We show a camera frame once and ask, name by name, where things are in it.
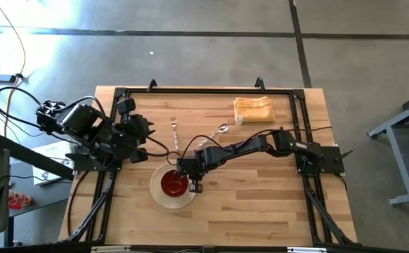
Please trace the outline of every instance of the white paper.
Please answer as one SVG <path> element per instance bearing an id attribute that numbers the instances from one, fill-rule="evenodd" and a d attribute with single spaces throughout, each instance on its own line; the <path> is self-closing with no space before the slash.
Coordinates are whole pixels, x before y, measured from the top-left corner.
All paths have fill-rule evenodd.
<path id="1" fill-rule="evenodd" d="M 41 155 L 45 155 L 47 157 L 60 158 L 60 159 L 53 159 L 53 158 L 51 159 L 55 162 L 59 162 L 73 169 L 73 161 L 65 156 L 65 154 L 72 152 L 70 143 L 68 143 L 67 141 L 60 141 L 57 143 L 44 145 L 41 147 L 33 148 L 32 150 Z M 35 166 L 33 166 L 33 176 L 37 176 L 40 179 L 48 179 L 52 181 L 58 180 L 61 178 L 60 176 L 53 175 Z M 50 183 L 50 181 L 41 181 L 36 178 L 33 178 L 33 181 L 34 181 L 35 186 L 40 186 L 46 183 Z"/>

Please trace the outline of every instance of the black metal frame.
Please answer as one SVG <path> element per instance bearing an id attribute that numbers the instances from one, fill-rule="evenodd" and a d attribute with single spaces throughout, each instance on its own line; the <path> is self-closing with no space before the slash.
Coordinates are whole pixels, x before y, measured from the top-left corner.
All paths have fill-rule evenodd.
<path id="1" fill-rule="evenodd" d="M 73 181 L 73 171 L 71 168 L 62 165 L 59 162 L 55 162 L 45 155 L 41 155 L 1 135 L 0 150 L 9 150 L 10 156 L 15 159 L 42 168 L 56 176 L 62 177 L 63 179 Z"/>
<path id="2" fill-rule="evenodd" d="M 115 119 L 116 111 L 117 111 L 116 104 L 119 101 L 119 99 L 122 97 L 128 98 L 133 93 L 208 93 L 208 94 L 232 93 L 232 94 L 262 94 L 262 95 L 270 94 L 270 95 L 288 96 L 289 102 L 290 102 L 290 110 L 292 111 L 292 123 L 295 128 L 294 130 L 295 138 L 298 141 L 303 141 L 303 140 L 301 137 L 301 132 L 300 130 L 298 130 L 300 129 L 300 124 L 299 124 L 299 116 L 297 112 L 297 101 L 300 104 L 301 113 L 302 113 L 302 117 L 304 121 L 304 128 L 306 130 L 311 130 L 311 123 L 309 121 L 309 114 L 308 114 L 308 110 L 306 106 L 306 96 L 304 95 L 304 90 L 303 89 L 270 89 L 268 90 L 266 89 L 265 84 L 261 77 L 257 78 L 256 83 L 254 85 L 254 87 L 259 88 L 259 89 L 218 89 L 218 88 L 213 89 L 212 87 L 205 88 L 205 89 L 194 89 L 194 88 L 191 88 L 191 89 L 185 89 L 185 88 L 157 89 L 157 88 L 154 88 L 156 86 L 158 86 L 157 82 L 153 79 L 150 82 L 150 85 L 148 86 L 148 88 L 116 88 L 114 92 L 114 97 L 112 99 L 112 107 L 111 107 L 112 109 L 111 109 L 110 119 Z M 313 141 L 311 131 L 306 131 L 306 139 L 308 143 Z M 295 159 L 297 163 L 297 171 L 301 173 L 302 171 L 304 171 L 304 158 L 301 157 L 300 155 L 295 155 Z M 103 187 L 103 178 L 104 178 L 103 175 L 104 175 L 104 172 L 99 172 L 92 205 L 96 203 L 98 199 L 97 193 L 99 193 L 101 191 L 101 188 Z M 301 173 L 301 176 L 303 178 L 303 184 L 305 186 L 309 181 L 309 176 L 305 173 Z M 316 173 L 316 175 L 313 178 L 314 178 L 314 183 L 316 185 L 316 199 L 321 203 L 322 207 L 325 208 L 325 198 L 323 196 L 323 187 L 322 187 L 322 183 L 320 179 L 320 173 Z M 304 189 L 304 196 L 306 200 L 306 208 L 308 211 L 312 243 L 314 245 L 317 242 L 320 242 L 321 240 L 318 236 L 316 217 L 315 217 L 314 210 L 313 210 L 313 203 L 311 199 L 309 198 L 308 194 L 306 194 L 306 189 Z M 106 202 L 105 210 L 103 212 L 103 221 L 101 224 L 100 235 L 98 238 L 99 240 L 103 240 L 103 242 L 105 239 L 106 227 L 108 225 L 108 219 L 110 215 L 111 201 L 112 201 L 112 196 L 108 198 L 108 201 Z M 332 236 L 331 236 L 330 229 L 323 219 L 322 219 L 322 222 L 323 222 L 323 230 L 325 232 L 325 242 L 332 242 Z M 91 226 L 89 226 L 88 232 L 86 234 L 86 240 L 91 240 L 92 238 L 91 235 L 93 234 L 94 224 L 95 224 L 95 221 L 92 221 Z"/>
<path id="3" fill-rule="evenodd" d="M 225 94 L 259 94 L 259 95 L 285 95 L 290 100 L 290 107 L 292 111 L 292 123 L 295 129 L 300 128 L 299 116 L 297 112 L 297 102 L 300 105 L 301 113 L 303 117 L 304 128 L 311 130 L 311 124 L 309 121 L 309 114 L 306 106 L 306 98 L 303 89 L 266 89 L 262 78 L 258 77 L 255 87 L 259 89 L 185 89 L 185 88 L 156 88 L 157 83 L 152 80 L 148 88 L 116 88 L 112 101 L 111 119 L 115 119 L 117 112 L 117 102 L 121 97 L 128 98 L 132 93 L 225 93 Z M 302 141 L 300 130 L 294 130 L 295 138 Z M 306 131 L 307 142 L 313 141 L 311 131 Z M 383 249 L 376 247 L 365 247 L 360 244 L 353 243 L 348 239 L 345 234 L 337 227 L 337 224 L 332 220 L 325 208 L 325 201 L 323 197 L 323 187 L 320 179 L 320 169 L 317 169 L 316 173 L 312 174 L 314 183 L 316 185 L 316 191 L 314 192 L 309 182 L 309 173 L 304 173 L 305 160 L 299 155 L 295 155 L 297 163 L 297 171 L 301 173 L 304 186 L 304 196 L 306 199 L 306 208 L 309 217 L 309 226 L 311 229 L 312 246 L 306 248 L 306 252 L 320 252 L 319 248 L 324 248 L 326 252 L 343 252 L 343 253 L 360 253 L 360 252 L 394 252 L 394 253 L 408 253 L 409 251 L 402 251 L 396 249 Z M 117 176 L 116 172 L 111 172 L 110 180 L 105 191 L 108 196 L 105 199 L 105 206 L 103 210 L 103 219 L 100 226 L 100 231 L 96 240 L 92 240 L 93 230 L 95 228 L 95 218 L 100 205 L 104 203 L 102 188 L 104 184 L 104 178 L 106 172 L 98 172 L 96 189 L 93 196 L 92 210 L 83 222 L 83 226 L 80 226 L 75 232 L 84 233 L 84 228 L 87 227 L 86 237 L 84 242 L 78 242 L 79 237 L 74 237 L 74 240 L 65 240 L 56 244 L 46 245 L 32 245 L 22 247 L 7 247 L 0 248 L 0 253 L 3 252 L 91 252 L 92 247 L 106 246 L 105 237 L 108 228 L 108 221 L 110 215 L 110 207 L 112 204 L 112 192 L 114 190 L 114 182 Z M 325 232 L 325 242 L 322 242 L 318 236 L 316 218 L 313 207 L 319 211 L 322 216 L 323 228 Z M 332 233 L 335 235 L 339 244 L 332 243 Z M 158 251 L 181 251 L 185 249 L 196 249 L 202 253 L 217 253 L 217 252 L 293 252 L 298 249 L 295 247 L 283 247 L 283 246 L 197 246 L 197 245 L 122 245 L 122 250 L 136 250 L 147 252 Z"/>

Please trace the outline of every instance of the utensil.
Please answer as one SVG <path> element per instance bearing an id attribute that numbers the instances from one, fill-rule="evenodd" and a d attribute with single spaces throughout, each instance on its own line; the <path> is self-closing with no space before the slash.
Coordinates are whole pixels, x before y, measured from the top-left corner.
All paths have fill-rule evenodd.
<path id="1" fill-rule="evenodd" d="M 214 138 L 217 136 L 217 134 L 223 134 L 223 133 L 225 133 L 229 128 L 230 128 L 230 126 L 228 126 L 227 123 L 220 125 L 218 131 L 217 131 L 215 134 L 211 135 L 210 138 L 211 138 L 211 139 L 214 139 Z M 201 142 L 200 144 L 198 144 L 198 147 L 201 148 L 202 146 L 206 145 L 206 143 L 208 143 L 208 142 L 210 142 L 210 140 L 209 140 L 209 139 L 206 139 L 205 141 L 203 141 L 203 142 Z"/>
<path id="2" fill-rule="evenodd" d="M 174 129 L 175 150 L 179 151 L 178 138 L 176 137 L 176 118 L 170 117 L 170 125 Z"/>

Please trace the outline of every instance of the red object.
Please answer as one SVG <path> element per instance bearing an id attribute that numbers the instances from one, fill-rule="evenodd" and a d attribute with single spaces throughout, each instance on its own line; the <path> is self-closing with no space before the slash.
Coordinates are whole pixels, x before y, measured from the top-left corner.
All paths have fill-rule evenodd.
<path id="1" fill-rule="evenodd" d="M 161 189 L 170 197 L 181 196 L 187 191 L 188 185 L 187 176 L 182 176 L 175 170 L 168 171 L 161 179 Z"/>
<path id="2" fill-rule="evenodd" d="M 29 195 L 9 190 L 8 207 L 10 209 L 20 210 L 22 207 L 29 205 L 31 201 L 32 198 Z"/>

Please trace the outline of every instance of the fork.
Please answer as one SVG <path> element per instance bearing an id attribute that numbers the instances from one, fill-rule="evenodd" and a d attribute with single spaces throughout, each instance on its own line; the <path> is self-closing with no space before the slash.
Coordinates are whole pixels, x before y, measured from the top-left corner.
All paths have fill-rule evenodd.
<path id="1" fill-rule="evenodd" d="M 176 137 L 176 119 L 175 117 L 170 117 L 170 125 L 174 129 L 175 150 L 179 151 L 178 138 Z"/>

